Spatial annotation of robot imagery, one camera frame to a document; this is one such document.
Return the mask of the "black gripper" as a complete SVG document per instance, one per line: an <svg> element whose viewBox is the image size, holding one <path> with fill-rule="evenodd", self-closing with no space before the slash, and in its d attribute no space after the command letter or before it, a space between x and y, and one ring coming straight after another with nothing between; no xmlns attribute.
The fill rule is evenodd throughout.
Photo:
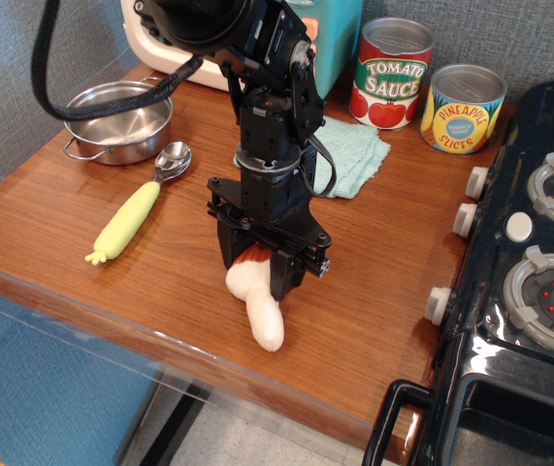
<svg viewBox="0 0 554 466"><path fill-rule="evenodd" d="M270 290L282 301L301 285L306 270L317 277L329 271L326 249L330 235L310 213L313 195L303 193L305 173L316 161L316 150L295 148L284 160L257 158L236 147L237 181L213 177L208 181L212 200L209 214L217 219L223 264L230 269L248 248L261 243L274 251L270 260Z"/></svg>

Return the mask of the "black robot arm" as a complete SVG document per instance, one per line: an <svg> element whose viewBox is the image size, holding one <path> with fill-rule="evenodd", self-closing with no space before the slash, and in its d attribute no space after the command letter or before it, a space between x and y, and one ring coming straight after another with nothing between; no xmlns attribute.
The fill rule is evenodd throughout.
<svg viewBox="0 0 554 466"><path fill-rule="evenodd" d="M316 161L329 157L316 135L326 104L306 26L283 1L138 1L134 10L158 42L215 63L228 83L241 177L208 183L225 266L267 247L277 300L306 273L326 273L332 240L310 212Z"/></svg>

